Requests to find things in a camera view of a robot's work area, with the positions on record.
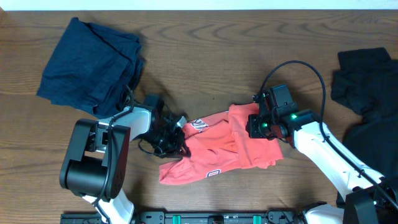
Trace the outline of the orange red t-shirt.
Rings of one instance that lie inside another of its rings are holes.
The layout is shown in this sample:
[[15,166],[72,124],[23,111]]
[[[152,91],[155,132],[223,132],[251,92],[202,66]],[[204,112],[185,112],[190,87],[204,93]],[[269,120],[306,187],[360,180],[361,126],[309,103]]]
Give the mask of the orange red t-shirt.
[[258,112],[255,103],[231,105],[185,124],[182,131],[191,156],[159,166],[159,182],[189,184],[234,169],[276,165],[284,158],[278,140],[252,139],[246,131],[248,116]]

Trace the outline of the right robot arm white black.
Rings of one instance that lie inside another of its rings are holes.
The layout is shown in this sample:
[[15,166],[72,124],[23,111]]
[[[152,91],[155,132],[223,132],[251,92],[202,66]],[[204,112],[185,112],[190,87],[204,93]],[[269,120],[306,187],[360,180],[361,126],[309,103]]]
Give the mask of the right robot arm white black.
[[387,180],[334,137],[311,110],[274,121],[270,113],[250,114],[250,138],[281,139],[306,155],[335,186],[343,207],[315,203],[296,223],[397,223],[397,181]]

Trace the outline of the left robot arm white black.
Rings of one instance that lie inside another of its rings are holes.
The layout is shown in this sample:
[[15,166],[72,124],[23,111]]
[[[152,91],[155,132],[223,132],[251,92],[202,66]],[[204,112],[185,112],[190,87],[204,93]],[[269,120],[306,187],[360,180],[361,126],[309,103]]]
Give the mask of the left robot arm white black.
[[129,143],[148,142],[159,158],[189,157],[182,131],[184,116],[160,124],[162,105],[127,106],[105,119],[75,123],[60,170],[62,188],[83,198],[101,223],[133,223],[134,204],[123,191]]

